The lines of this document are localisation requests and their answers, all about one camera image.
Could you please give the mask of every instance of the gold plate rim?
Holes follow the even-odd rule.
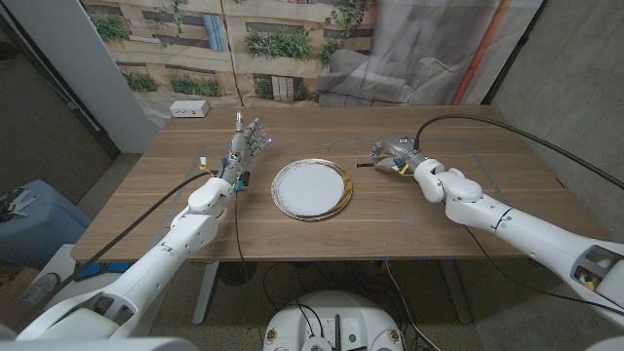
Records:
[[[315,215],[292,214],[276,201],[275,199],[276,183],[275,182],[278,179],[278,176],[284,170],[297,164],[324,165],[333,169],[342,178],[342,183],[344,185],[344,191],[342,192],[342,196],[340,197],[338,202],[325,213],[315,214]],[[351,176],[349,176],[347,172],[342,167],[340,167],[336,162],[332,162],[332,161],[328,161],[324,159],[304,159],[304,160],[291,162],[287,164],[282,170],[280,170],[275,175],[275,177],[273,178],[273,183],[271,184],[271,197],[273,198],[273,202],[275,203],[275,206],[277,206],[277,208],[280,209],[280,211],[282,211],[285,215],[288,215],[292,218],[299,219],[299,220],[308,220],[308,221],[321,220],[321,219],[325,219],[332,215],[337,214],[340,210],[342,210],[347,205],[347,203],[349,202],[349,199],[351,199],[352,193],[353,193],[353,180],[351,179]]]

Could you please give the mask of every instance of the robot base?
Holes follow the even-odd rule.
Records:
[[[388,313],[368,299],[340,291],[312,292],[280,310],[266,329],[263,345],[264,351],[403,350],[399,328]]]

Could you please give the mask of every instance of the orange pipe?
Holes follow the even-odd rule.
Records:
[[[509,9],[509,5],[512,0],[501,0],[500,5],[496,9],[494,16],[491,18],[489,22],[489,26],[487,27],[486,34],[484,34],[484,38],[481,40],[481,44],[479,44],[479,49],[472,57],[470,61],[470,66],[468,66],[468,70],[464,77],[461,79],[461,83],[459,83],[459,87],[457,88],[457,92],[455,92],[455,97],[452,99],[450,104],[460,104],[461,100],[464,98],[464,94],[466,94],[466,90],[468,90],[468,86],[472,82],[472,79],[475,77],[475,73],[477,72],[477,68],[479,68],[479,64],[484,59],[486,52],[488,51],[489,44],[494,39],[494,35],[498,31],[498,27],[503,22],[505,18],[505,14],[507,14],[507,10]]]

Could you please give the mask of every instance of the plate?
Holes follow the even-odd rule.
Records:
[[[318,220],[335,215],[351,198],[351,177],[336,163],[307,159],[285,166],[275,175],[271,195],[286,215]]]

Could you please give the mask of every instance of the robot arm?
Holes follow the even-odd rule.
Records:
[[[242,188],[241,177],[254,156],[269,142],[256,137],[261,126],[255,119],[243,130],[237,114],[236,134],[219,177],[210,178],[194,191],[188,206],[178,214],[169,233],[112,284],[87,292],[48,309],[17,337],[33,339],[107,339],[132,336],[139,320],[181,264],[205,247],[227,215],[227,203]]]
[[[475,181],[456,169],[413,150],[408,137],[392,137],[375,144],[372,155],[388,149],[394,156],[375,164],[413,173],[425,198],[445,201],[447,217],[485,230],[557,274],[583,299],[624,311],[624,245],[586,238],[502,204]],[[597,308],[624,327],[624,316]]]

